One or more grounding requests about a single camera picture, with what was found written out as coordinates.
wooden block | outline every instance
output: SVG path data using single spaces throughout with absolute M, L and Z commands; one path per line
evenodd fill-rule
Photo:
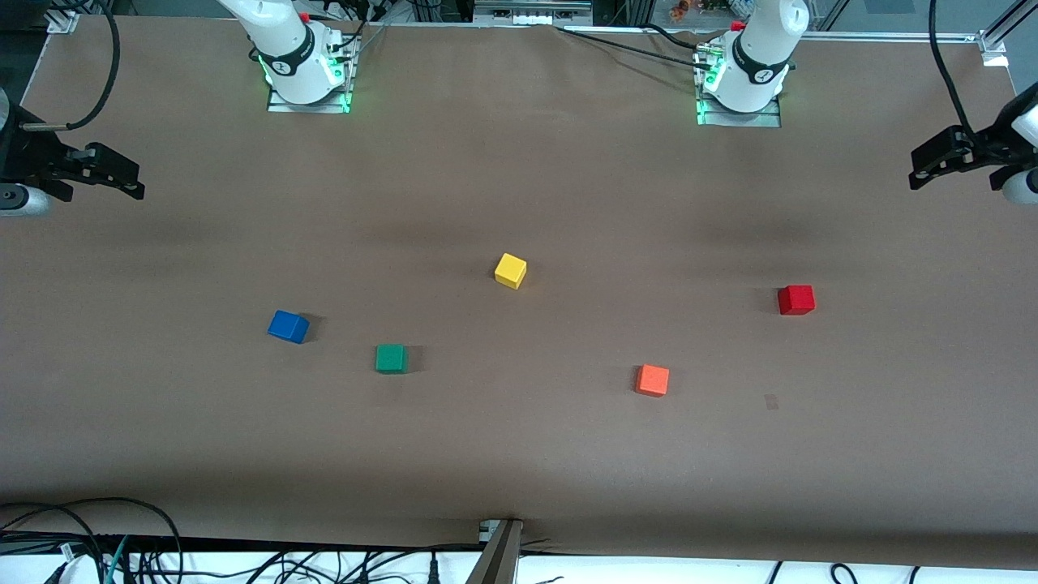
M 787 285 L 778 290 L 778 313 L 802 316 L 815 310 L 815 290 L 807 284 Z
M 526 276 L 526 261 L 511 253 L 501 255 L 501 260 L 497 261 L 494 270 L 494 279 L 508 285 L 513 289 L 518 289 L 522 283 L 522 278 Z
M 643 365 L 638 369 L 638 381 L 634 385 L 634 391 L 641 395 L 663 397 L 666 395 L 666 383 L 670 378 L 670 369 L 655 365 Z

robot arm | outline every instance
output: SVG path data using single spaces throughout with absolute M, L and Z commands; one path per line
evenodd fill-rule
M 1002 165 L 990 175 L 991 190 L 1019 203 L 1038 203 L 1038 83 L 1006 104 L 991 126 L 976 133 L 949 126 L 911 152 L 912 190 L 937 176 Z
M 12 104 L 0 89 L 0 216 L 39 215 L 50 196 L 72 200 L 65 180 L 117 188 L 144 198 L 137 163 L 98 142 L 83 149 L 65 145 L 54 132 L 28 132 L 22 123 L 43 120 Z
M 723 62 L 704 89 L 731 110 L 763 109 L 782 91 L 789 57 L 810 21 L 803 0 L 758 0 L 746 28 L 722 36 Z
M 248 33 L 267 80 L 285 101 L 310 104 L 342 85 L 343 33 L 303 22 L 292 0 L 217 0 Z

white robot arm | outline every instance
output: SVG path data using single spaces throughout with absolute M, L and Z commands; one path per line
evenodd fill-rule
M 810 21 L 803 0 L 757 0 L 746 28 L 721 37 L 723 62 L 704 89 L 733 111 L 763 109 L 782 91 L 789 57 Z
M 217 0 L 245 27 L 271 86 L 285 101 L 309 104 L 345 82 L 343 33 L 303 22 L 292 0 Z

table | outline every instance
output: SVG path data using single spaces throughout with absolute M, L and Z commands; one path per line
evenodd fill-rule
M 147 195 L 2 224 L 4 499 L 135 496 L 213 537 L 516 516 L 556 551 L 1038 564 L 1038 215 L 983 173 L 908 190 L 954 121 L 925 45 L 802 43 L 768 130 L 696 126 L 680 65 L 546 27 L 392 27 L 335 116 L 268 114 L 233 21 L 119 25 L 65 139 Z M 25 106 L 78 117 L 107 35 L 52 37 Z M 1005 69 L 945 53 L 986 124 Z M 788 283 L 818 310 L 778 316 Z M 278 309 L 308 342 L 265 334 Z M 416 371 L 374 372 L 379 343 Z M 128 512 L 87 517 L 161 532 Z

cable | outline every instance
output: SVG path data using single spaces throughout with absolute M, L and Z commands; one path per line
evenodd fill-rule
M 940 73 L 940 78 L 945 81 L 945 86 L 948 87 L 948 95 L 952 99 L 952 106 L 955 108 L 955 114 L 959 118 L 962 131 L 979 150 L 1000 162 L 1007 163 L 1008 161 L 1005 157 L 991 151 L 991 148 L 980 140 L 977 133 L 974 132 L 973 126 L 969 124 L 969 119 L 966 118 L 965 109 L 959 100 L 959 91 L 955 88 L 955 81 L 952 80 L 951 74 L 948 73 L 948 65 L 945 64 L 945 58 L 940 55 L 940 49 L 937 47 L 937 0 L 930 0 L 928 32 L 930 36 L 930 52 L 933 53 L 933 60 L 937 63 L 937 71 Z
M 414 584 L 413 582 L 411 582 L 407 578 L 404 578 L 403 576 L 397 576 L 397 575 L 393 575 L 393 576 L 381 576 L 379 578 L 372 578 L 367 582 L 368 582 L 368 584 L 374 584 L 375 582 L 385 582 L 386 580 L 403 580 L 406 584 Z
M 286 554 L 288 552 L 278 552 L 273 556 L 271 556 L 270 559 L 265 561 L 263 565 L 257 567 L 255 572 L 252 573 L 252 576 L 250 576 L 249 579 L 245 581 L 245 584 L 254 584 L 255 581 L 260 579 L 260 575 L 266 572 L 267 568 L 269 568 L 270 566 L 274 565 L 277 562 L 277 560 L 283 558 Z
M 78 515 L 76 515 L 75 512 L 73 512 L 71 509 L 67 508 L 66 505 L 51 505 L 49 503 L 2 503 L 2 504 L 0 504 L 0 509 L 11 509 L 11 508 L 17 508 L 17 507 L 35 507 L 35 508 L 32 511 L 28 511 L 28 512 L 22 513 L 21 516 L 19 516 L 17 518 L 10 520 L 9 522 L 5 523 L 3 526 L 0 526 L 0 532 L 6 530 L 7 528 L 9 528 L 9 527 L 11 527 L 13 525 L 18 525 L 18 524 L 20 524 L 20 523 L 22 523 L 22 522 L 24 522 L 24 521 L 26 521 L 26 520 L 34 517 L 34 516 L 38 516 L 38 515 L 45 513 L 47 511 L 60 511 L 60 512 L 62 512 L 62 513 L 64 513 L 66 516 L 69 516 L 74 522 L 76 522 L 77 524 L 79 524 L 79 526 L 86 533 L 86 537 L 89 540 L 89 545 L 86 547 L 87 548 L 87 555 L 90 556 L 93 559 L 93 563 L 94 563 L 95 567 L 98 568 L 98 582 L 102 582 L 104 580 L 105 573 L 104 573 L 104 561 L 103 561 L 103 558 L 101 556 L 101 546 L 98 545 L 98 540 L 97 540 L 97 538 L 94 538 L 93 530 L 90 529 L 90 526 L 87 525 L 85 521 L 83 521 L 83 518 L 81 518 Z M 0 541 L 4 540 L 8 536 L 9 536 L 8 534 L 0 534 Z
M 159 516 L 163 522 L 165 522 L 166 527 L 169 528 L 170 533 L 173 534 L 173 541 L 176 544 L 176 554 L 179 556 L 179 567 L 180 575 L 176 577 L 176 584 L 181 584 L 184 580 L 184 547 L 181 546 L 181 533 L 176 529 L 176 524 L 173 523 L 172 518 L 170 518 L 165 511 L 159 507 L 145 503 L 139 499 L 133 499 L 130 497 L 94 497 L 91 499 L 80 499 L 78 501 L 73 501 L 72 503 L 65 503 L 66 506 L 72 507 L 74 505 L 87 505 L 91 503 L 129 503 L 131 505 L 136 505 L 152 511 L 153 513 Z
M 771 576 L 768 577 L 768 584 L 775 584 L 775 578 L 778 578 L 778 568 L 782 567 L 782 560 L 775 562 L 775 566 L 771 568 Z
M 73 518 L 73 520 L 76 521 L 76 523 L 78 523 L 80 525 L 80 527 L 83 528 L 84 531 L 87 532 L 87 536 L 90 538 L 90 543 L 91 543 L 91 545 L 93 546 L 93 548 L 94 548 L 94 550 L 97 552 L 97 555 L 91 555 L 91 556 L 94 557 L 94 561 L 98 562 L 98 581 L 99 582 L 103 582 L 104 581 L 104 572 L 103 572 L 103 563 L 104 563 L 104 561 L 103 561 L 103 558 L 101 557 L 101 548 L 98 546 L 98 541 L 93 537 L 93 531 L 90 530 L 90 527 L 88 525 L 86 525 L 86 522 L 84 522 L 82 518 L 80 518 L 79 516 L 77 516 L 76 513 L 74 513 L 73 511 L 71 511 L 69 509 L 69 507 L 75 507 L 75 506 L 78 506 L 78 505 L 89 505 L 89 504 L 93 504 L 93 503 L 129 503 L 131 505 L 136 505 L 138 507 L 143 507 L 144 509 L 147 509 L 148 511 L 152 511 L 153 513 L 159 516 L 162 519 L 162 521 L 165 522 L 166 526 L 169 528 L 169 531 L 173 534 L 173 540 L 176 543 L 176 553 L 177 553 L 177 555 L 180 557 L 179 572 L 181 574 L 183 574 L 183 572 L 184 572 L 184 548 L 183 548 L 183 546 L 181 546 L 181 534 L 180 534 L 180 531 L 176 529 L 176 524 L 173 523 L 173 520 L 165 511 L 163 511 L 162 509 L 160 509 L 159 507 L 157 507 L 155 505 L 152 505 L 151 503 L 145 503 L 144 501 L 141 501 L 139 499 L 133 499 L 133 498 L 130 498 L 130 497 L 94 497 L 94 498 L 91 498 L 91 499 L 79 499 L 77 501 L 72 501 L 70 503 L 62 503 L 60 505 L 51 505 L 51 504 L 48 504 L 48 503 L 3 503 L 3 504 L 0 504 L 0 509 L 11 508 L 11 507 L 36 507 L 36 509 L 33 510 L 33 511 L 29 511 L 27 513 L 23 513 L 22 516 L 20 516 L 18 518 L 15 518 L 13 520 L 7 522 L 5 525 L 3 525 L 2 527 L 0 527 L 0 530 L 7 529 L 8 527 L 10 527 L 10 526 L 12 526 L 15 524 L 18 524 L 18 523 L 20 523 L 22 521 L 25 521 L 25 520 L 27 520 L 27 519 L 35 516 L 35 515 L 38 515 L 38 513 L 42 513 L 42 512 L 45 512 L 45 511 L 58 510 L 58 511 L 61 511 L 61 512 L 67 515 L 69 517 Z M 183 579 L 184 579 L 183 575 L 179 575 L 177 578 L 176 578 L 176 584 L 181 584 L 181 581 Z
M 847 564 L 842 564 L 842 563 L 835 563 L 829 566 L 829 578 L 832 579 L 832 584 L 844 584 L 843 582 L 840 581 L 839 578 L 837 578 L 838 567 L 842 567 L 847 571 L 847 574 L 850 576 L 851 584 L 857 584 L 857 578 L 854 578 L 854 572 L 851 571 L 851 568 L 847 567 Z
M 280 584 L 285 584 L 285 583 L 286 583 L 286 582 L 289 581 L 289 578 L 291 578 L 291 577 L 292 577 L 292 575 L 293 575 L 293 574 L 295 574 L 297 569 L 299 569 L 299 566 L 301 566 L 301 565 L 305 564 L 306 562 L 310 561 L 311 559 L 313 559 L 313 556 L 316 556 L 316 555 L 320 554 L 320 553 L 321 553 L 321 552 L 323 552 L 323 551 L 324 551 L 324 549 L 321 549 L 321 548 L 319 548 L 319 549 L 317 549 L 317 550 L 315 550 L 315 551 L 310 552 L 310 555 L 306 556 L 305 558 L 303 558 L 303 559 L 302 559 L 302 561 L 300 561 L 300 562 L 299 562 L 298 564 L 296 564 L 296 565 L 295 565 L 295 566 L 294 566 L 294 567 L 292 568 L 292 571 L 291 571 L 291 572 L 289 572 L 289 574 L 288 574 L 288 575 L 285 575 L 284 573 L 282 573 L 282 574 L 281 574 L 281 576 L 279 576 L 279 577 L 278 577 L 278 578 L 280 578 L 280 580 L 278 580 L 277 578 L 275 578 L 275 579 L 274 579 L 274 584 L 278 584 L 278 582 L 280 582 Z
M 334 52 L 334 51 L 338 51 L 339 49 L 343 49 L 345 47 L 348 47 L 350 45 L 350 43 L 353 43 L 358 36 L 360 36 L 360 33 L 364 30 L 364 25 L 365 24 L 367 24 L 367 21 L 364 21 L 364 20 L 360 21 L 360 26 L 357 27 L 357 30 L 354 31 L 353 34 L 351 34 L 349 38 L 347 38 L 346 40 L 343 40 L 340 44 L 338 44 L 338 45 L 332 45 L 331 50 Z
M 638 28 L 648 28 L 648 29 L 651 29 L 651 30 L 655 30 L 656 32 L 662 34 L 663 38 L 666 38 L 667 40 L 670 40 L 671 43 L 674 43 L 675 45 L 677 45 L 679 47 L 683 47 L 685 49 L 691 49 L 693 51 L 696 50 L 695 45 L 691 45 L 689 43 L 685 43 L 684 40 L 678 38 L 677 36 L 671 34 L 666 30 L 664 30 L 663 27 L 655 25 L 655 24 L 653 24 L 651 22 L 647 22 L 645 24 L 639 24 Z
M 118 548 L 115 548 L 115 553 L 112 555 L 112 565 L 108 568 L 108 574 L 105 575 L 105 584 L 115 582 L 115 568 L 118 566 L 119 558 L 122 557 L 122 549 L 127 547 L 127 539 L 130 539 L 130 536 L 124 535 Z
M 82 4 L 78 6 L 85 5 L 89 0 L 81 0 Z M 112 93 L 112 87 L 115 85 L 115 75 L 119 71 L 119 30 L 115 26 L 115 16 L 112 15 L 112 9 L 108 7 L 104 2 L 97 2 L 98 6 L 101 6 L 101 11 L 105 15 L 105 20 L 108 21 L 108 28 L 112 32 L 112 62 L 108 67 L 108 79 L 105 81 L 105 87 L 101 90 L 101 96 L 98 98 L 98 103 L 93 105 L 93 109 L 87 112 L 78 121 L 71 121 L 69 123 L 23 123 L 22 129 L 27 132 L 56 132 L 64 130 L 78 130 L 83 126 L 86 126 L 93 120 L 94 117 L 101 113 L 104 109 L 105 104 L 108 103 L 108 96 Z M 62 8 L 66 8 L 70 5 L 63 5 Z
M 638 49 L 638 48 L 635 48 L 635 47 L 629 47 L 627 45 L 621 45 L 620 43 L 613 43 L 612 40 L 606 40 L 605 38 L 599 38 L 597 36 L 592 36 L 590 34 L 584 34 L 582 32 L 576 32 L 574 30 L 566 30 L 565 28 L 558 28 L 558 30 L 565 32 L 566 34 L 570 34 L 572 36 L 578 36 L 580 38 L 585 38 L 588 40 L 594 40 L 595 43 L 601 43 L 603 45 L 608 45 L 610 47 L 616 47 L 618 49 L 624 49 L 625 51 L 631 51 L 633 53 L 640 53 L 643 55 L 648 55 L 650 57 L 656 57 L 657 59 L 663 59 L 665 61 L 676 62 L 678 64 L 684 64 L 684 65 L 690 66 L 692 68 L 702 68 L 704 71 L 710 68 L 710 65 L 708 65 L 707 63 L 698 63 L 698 62 L 692 62 L 692 61 L 686 61 L 686 60 L 678 59 L 678 58 L 675 58 L 675 57 L 670 57 L 670 56 L 666 56 L 666 55 L 661 55 L 659 53 L 653 53 L 652 51 L 646 51 L 646 50 Z
M 429 560 L 429 584 L 440 584 L 440 562 L 436 559 L 436 550 L 432 551 Z

